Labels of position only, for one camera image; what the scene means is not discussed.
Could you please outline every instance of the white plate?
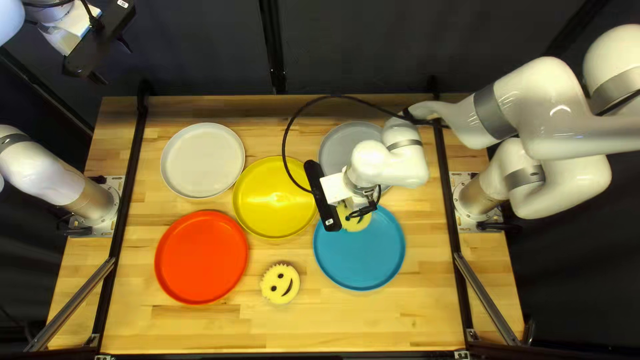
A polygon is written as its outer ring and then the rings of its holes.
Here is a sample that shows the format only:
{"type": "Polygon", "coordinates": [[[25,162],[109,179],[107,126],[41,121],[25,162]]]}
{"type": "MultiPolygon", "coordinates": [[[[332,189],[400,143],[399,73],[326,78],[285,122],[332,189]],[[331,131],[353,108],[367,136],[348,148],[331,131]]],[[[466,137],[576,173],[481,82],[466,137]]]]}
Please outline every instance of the white plate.
{"type": "Polygon", "coordinates": [[[164,183],[178,195],[206,199],[229,189],[242,173],[244,147],[226,126],[202,122],[180,130],[160,159],[164,183]]]}

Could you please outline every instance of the wooden tabletop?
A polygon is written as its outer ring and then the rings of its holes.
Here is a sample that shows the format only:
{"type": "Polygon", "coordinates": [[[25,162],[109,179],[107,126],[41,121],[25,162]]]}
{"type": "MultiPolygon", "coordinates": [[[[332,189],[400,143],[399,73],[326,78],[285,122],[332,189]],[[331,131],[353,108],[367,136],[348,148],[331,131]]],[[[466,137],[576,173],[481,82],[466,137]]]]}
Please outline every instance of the wooden tabletop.
{"type": "MultiPolygon", "coordinates": [[[[360,95],[397,111],[431,99],[430,95],[360,95]]],[[[127,220],[102,351],[110,354],[202,352],[343,352],[452,350],[464,347],[453,276],[433,130],[421,127],[431,178],[417,189],[395,186],[380,204],[397,218],[406,238],[400,273],[386,286],[367,293],[344,290],[318,267],[312,250],[316,221],[292,241],[268,244],[247,233],[248,268],[224,299],[187,306],[167,296],[153,269],[156,245],[169,225],[201,209],[235,217],[233,188],[211,199],[191,200],[173,193],[160,176],[164,145],[180,129],[217,122],[242,139],[245,166],[279,155],[287,117],[314,96],[152,97],[150,113],[127,220]],[[298,296],[286,306],[262,298],[262,274],[276,261],[292,263],[301,275],[298,296]]],[[[444,96],[459,101],[460,95],[444,96]]],[[[135,98],[107,97],[87,160],[86,172],[123,175],[131,148],[135,98]]],[[[386,117],[344,100],[309,109],[291,129],[287,155],[317,159],[322,137],[349,120],[382,125],[386,117]]],[[[480,171],[485,151],[473,151],[446,131],[451,171],[480,171]]],[[[461,246],[480,280],[518,336],[524,327],[503,234],[462,234],[461,246]]],[[[69,239],[49,318],[64,305],[106,259],[110,239],[69,239]]],[[[99,287],[51,341],[50,348],[74,347],[91,333],[99,287]]],[[[491,321],[470,290],[474,328],[486,340],[498,340],[491,321]]]]}

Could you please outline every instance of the black wall panel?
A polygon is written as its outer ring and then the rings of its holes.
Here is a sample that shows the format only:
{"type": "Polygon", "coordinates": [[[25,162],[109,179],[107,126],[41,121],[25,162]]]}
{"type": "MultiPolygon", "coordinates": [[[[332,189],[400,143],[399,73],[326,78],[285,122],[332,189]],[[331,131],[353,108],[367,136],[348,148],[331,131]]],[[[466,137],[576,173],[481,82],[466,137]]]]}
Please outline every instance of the black wall panel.
{"type": "Polygon", "coordinates": [[[471,92],[533,60],[583,0],[280,0],[291,93],[471,92]]]}

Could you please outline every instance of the metal rail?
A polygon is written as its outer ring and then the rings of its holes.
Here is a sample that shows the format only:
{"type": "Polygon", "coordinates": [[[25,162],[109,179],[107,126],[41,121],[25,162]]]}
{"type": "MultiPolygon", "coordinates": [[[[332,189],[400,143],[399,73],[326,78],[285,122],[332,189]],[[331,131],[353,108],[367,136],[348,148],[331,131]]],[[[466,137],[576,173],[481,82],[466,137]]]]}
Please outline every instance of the metal rail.
{"type": "Polygon", "coordinates": [[[44,349],[47,344],[58,333],[60,328],[69,320],[71,315],[80,307],[80,305],[86,300],[89,294],[95,289],[108,273],[113,270],[116,263],[115,258],[108,258],[105,262],[98,267],[98,269],[89,277],[89,279],[78,289],[74,296],[67,301],[67,303],[58,311],[56,316],[36,335],[33,340],[24,349],[25,352],[40,351],[44,349]]]}
{"type": "Polygon", "coordinates": [[[489,293],[486,292],[484,286],[480,282],[480,279],[478,279],[476,273],[471,269],[471,266],[467,263],[464,256],[462,256],[460,252],[457,252],[454,254],[454,260],[456,262],[456,266],[458,266],[458,269],[460,269],[460,272],[465,276],[465,279],[469,282],[480,299],[484,310],[489,314],[491,321],[493,321],[495,328],[500,333],[500,336],[502,336],[502,339],[504,339],[504,342],[508,345],[520,346],[520,340],[518,340],[516,334],[511,330],[507,320],[505,320],[504,316],[491,299],[491,296],[489,296],[489,293]]]}

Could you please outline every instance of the gray band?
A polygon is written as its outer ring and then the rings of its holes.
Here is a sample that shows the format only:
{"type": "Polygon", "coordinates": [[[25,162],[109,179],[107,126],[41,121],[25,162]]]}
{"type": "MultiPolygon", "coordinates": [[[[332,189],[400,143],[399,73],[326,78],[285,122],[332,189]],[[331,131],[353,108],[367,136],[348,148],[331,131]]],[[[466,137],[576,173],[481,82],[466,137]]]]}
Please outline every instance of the gray band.
{"type": "Polygon", "coordinates": [[[640,67],[632,67],[600,84],[591,94],[594,113],[606,109],[614,101],[640,89],[640,67]]]}
{"type": "Polygon", "coordinates": [[[349,190],[351,190],[351,192],[353,192],[356,195],[359,195],[359,196],[362,196],[362,197],[367,197],[367,196],[373,195],[373,193],[376,191],[377,185],[368,186],[368,187],[364,188],[362,186],[358,186],[358,185],[354,184],[353,181],[351,181],[351,179],[347,175],[347,171],[349,171],[349,167],[351,167],[351,165],[347,166],[347,169],[344,171],[344,175],[342,176],[342,179],[344,181],[344,185],[349,190]]]}
{"type": "Polygon", "coordinates": [[[3,151],[7,150],[13,144],[16,144],[19,142],[30,142],[30,141],[31,141],[31,138],[25,134],[4,135],[3,137],[0,138],[0,154],[2,154],[3,151]]]}
{"type": "Polygon", "coordinates": [[[504,140],[518,133],[504,117],[493,92],[493,83],[474,94],[476,115],[489,135],[496,140],[504,140]]]}
{"type": "Polygon", "coordinates": [[[504,182],[507,183],[509,191],[519,188],[522,185],[537,183],[545,180],[545,171],[542,169],[542,165],[534,165],[532,167],[519,168],[512,171],[504,177],[504,182]]]}
{"type": "Polygon", "coordinates": [[[409,145],[422,146],[422,141],[420,141],[418,139],[400,140],[398,142],[394,142],[391,145],[387,146],[387,150],[391,151],[391,150],[395,150],[395,149],[397,149],[399,147],[404,147],[404,146],[409,146],[409,145]]]}

